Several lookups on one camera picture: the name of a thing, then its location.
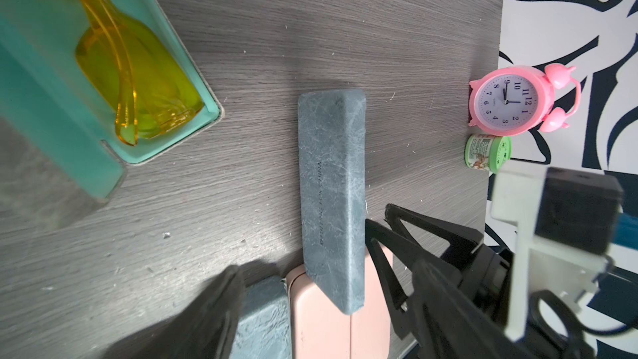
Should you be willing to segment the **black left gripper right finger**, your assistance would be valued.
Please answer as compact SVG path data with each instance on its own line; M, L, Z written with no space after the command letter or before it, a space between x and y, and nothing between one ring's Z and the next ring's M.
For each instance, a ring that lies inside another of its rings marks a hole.
M410 309L419 358L531 358L511 342L443 274L420 259L414 264Z

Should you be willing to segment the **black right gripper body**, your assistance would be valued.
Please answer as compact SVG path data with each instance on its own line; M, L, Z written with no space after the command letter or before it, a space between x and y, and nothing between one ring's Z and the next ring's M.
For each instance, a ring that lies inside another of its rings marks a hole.
M513 253L481 244L473 253L448 247L440 257L461 274L459 290L491 319L508 317Z

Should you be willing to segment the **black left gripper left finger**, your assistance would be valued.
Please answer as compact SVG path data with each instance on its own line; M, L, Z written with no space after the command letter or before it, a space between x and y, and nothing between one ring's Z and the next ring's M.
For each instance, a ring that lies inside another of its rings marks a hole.
M241 268L230 265L164 324L114 344L108 358L228 358L245 297Z

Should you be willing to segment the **pink case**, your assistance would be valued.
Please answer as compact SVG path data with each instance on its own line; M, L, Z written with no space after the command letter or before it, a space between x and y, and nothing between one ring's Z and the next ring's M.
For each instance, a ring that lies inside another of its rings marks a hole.
M386 359L390 351L390 314L368 251L365 260L365 302L351 315L350 358Z
M295 359L350 357L351 318L343 314L307 275L304 266L286 276Z

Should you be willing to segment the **mint case with white sunglasses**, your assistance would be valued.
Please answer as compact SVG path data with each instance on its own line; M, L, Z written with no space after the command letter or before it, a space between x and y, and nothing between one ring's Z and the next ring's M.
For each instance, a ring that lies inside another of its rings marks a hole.
M246 290L230 357L292 357L290 302L279 277L264 279Z

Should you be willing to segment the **grey case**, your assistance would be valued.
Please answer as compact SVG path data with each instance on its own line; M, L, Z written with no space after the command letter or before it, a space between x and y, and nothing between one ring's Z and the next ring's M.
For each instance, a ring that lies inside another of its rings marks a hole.
M307 274L346 315L365 302L365 93L300 96L297 138Z

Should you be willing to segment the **beige case with yellow glasses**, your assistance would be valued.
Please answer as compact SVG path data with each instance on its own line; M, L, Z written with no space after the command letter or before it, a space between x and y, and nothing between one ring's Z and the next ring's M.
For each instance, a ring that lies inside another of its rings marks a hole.
M106 205L129 165L143 164L224 111L157 0L112 0L164 44L204 108L183 126L128 146L114 109L86 78L75 49L89 28L79 0L1 0L1 203L61 229Z

